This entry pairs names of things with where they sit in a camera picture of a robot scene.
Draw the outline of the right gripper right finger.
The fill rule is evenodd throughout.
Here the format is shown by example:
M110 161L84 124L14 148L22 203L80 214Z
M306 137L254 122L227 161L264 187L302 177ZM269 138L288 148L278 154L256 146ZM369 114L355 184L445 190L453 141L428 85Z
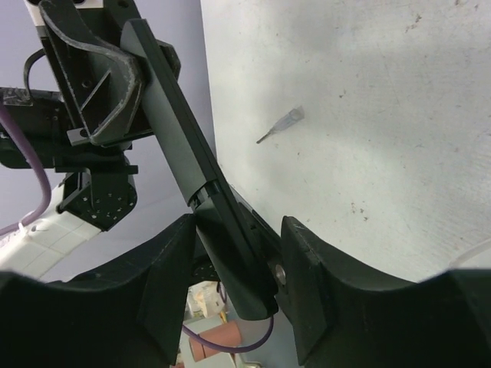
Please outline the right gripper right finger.
M490 272L451 269L418 283L379 271L282 221L298 361L306 367L488 367Z

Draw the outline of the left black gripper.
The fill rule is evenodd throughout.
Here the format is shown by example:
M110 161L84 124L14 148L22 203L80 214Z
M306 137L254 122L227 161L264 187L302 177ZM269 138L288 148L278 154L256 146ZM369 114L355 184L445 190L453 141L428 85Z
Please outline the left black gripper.
M133 1L39 1L36 28L71 119L73 146L153 135L180 146L180 59Z

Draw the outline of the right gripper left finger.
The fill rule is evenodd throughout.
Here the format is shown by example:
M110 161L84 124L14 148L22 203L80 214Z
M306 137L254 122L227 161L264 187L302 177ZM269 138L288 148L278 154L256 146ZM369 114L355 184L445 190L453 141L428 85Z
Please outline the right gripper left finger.
M168 367L176 362L195 246L183 215L70 281L1 274L3 367Z

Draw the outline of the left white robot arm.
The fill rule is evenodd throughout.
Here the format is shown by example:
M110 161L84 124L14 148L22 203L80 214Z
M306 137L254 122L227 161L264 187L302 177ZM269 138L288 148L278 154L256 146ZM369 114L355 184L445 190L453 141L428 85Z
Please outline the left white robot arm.
M115 231L139 245L169 220L139 205L138 168L127 153L160 139L165 100L151 93L150 69L130 38L141 23L133 1L29 1L58 89L1 89L1 164L33 169L41 202L1 233L1 267L43 278L74 249Z

